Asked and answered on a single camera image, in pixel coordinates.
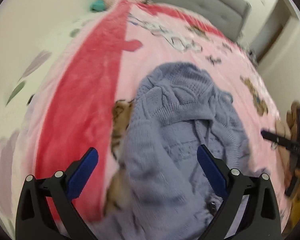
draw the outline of gray sweater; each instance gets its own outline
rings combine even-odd
[[[94,225],[98,239],[190,240],[202,234],[213,218],[207,204],[218,208],[222,200],[197,162],[198,146],[247,172],[248,138],[231,102],[191,63],[160,65],[141,82],[123,147],[131,206]]]

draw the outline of pink blanket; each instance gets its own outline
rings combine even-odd
[[[133,99],[146,75],[172,61],[207,70],[216,85],[231,94],[250,139],[247,165],[252,171],[270,172],[283,228],[290,203],[283,197],[282,164],[260,135],[262,128],[274,130],[278,111],[244,52],[212,25],[167,6],[127,0],[119,0],[104,17],[85,26],[36,93],[17,142],[22,158],[13,163],[13,173],[18,174],[12,179],[13,209],[26,175],[52,176],[95,147],[99,163],[73,203],[86,221],[100,220],[106,187],[116,171],[109,147],[111,108],[116,100]],[[251,80],[268,114],[258,115],[240,76]],[[53,216],[59,219],[54,209]]]

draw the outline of black tool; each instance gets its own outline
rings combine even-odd
[[[277,145],[285,147],[290,151],[290,171],[293,174],[289,187],[285,190],[285,195],[293,197],[300,183],[300,179],[294,175],[295,169],[300,169],[300,109],[297,109],[297,125],[298,134],[297,140],[289,140],[285,137],[279,136],[266,130],[261,131],[261,136]]]
[[[243,195],[250,195],[241,223],[231,240],[280,239],[280,216],[274,190],[267,174],[247,177],[237,169],[213,157],[200,146],[197,157],[213,190],[223,198],[214,219],[200,240],[223,240],[237,214]],[[81,160],[52,177],[37,180],[29,175],[23,185],[16,220],[16,240],[65,240],[50,213],[46,197],[52,197],[60,218],[72,240],[97,240],[71,203],[79,196],[93,168],[98,153],[90,148]]]

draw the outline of blue gripper pad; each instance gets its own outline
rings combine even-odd
[[[67,183],[67,198],[72,200],[78,198],[86,185],[90,175],[98,163],[98,152],[90,148],[88,152],[78,161],[79,165],[71,175]]]
[[[197,159],[216,195],[225,200],[228,197],[226,178],[229,168],[222,160],[213,157],[205,145],[198,147]]]

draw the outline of red stripe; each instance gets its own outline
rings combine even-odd
[[[99,163],[80,198],[73,201],[83,219],[102,217],[106,153],[112,125],[122,48],[130,4],[123,0],[91,32],[68,66],[45,117],[39,141],[35,176],[46,178],[65,170],[89,147]],[[53,216],[58,214],[52,208]]]

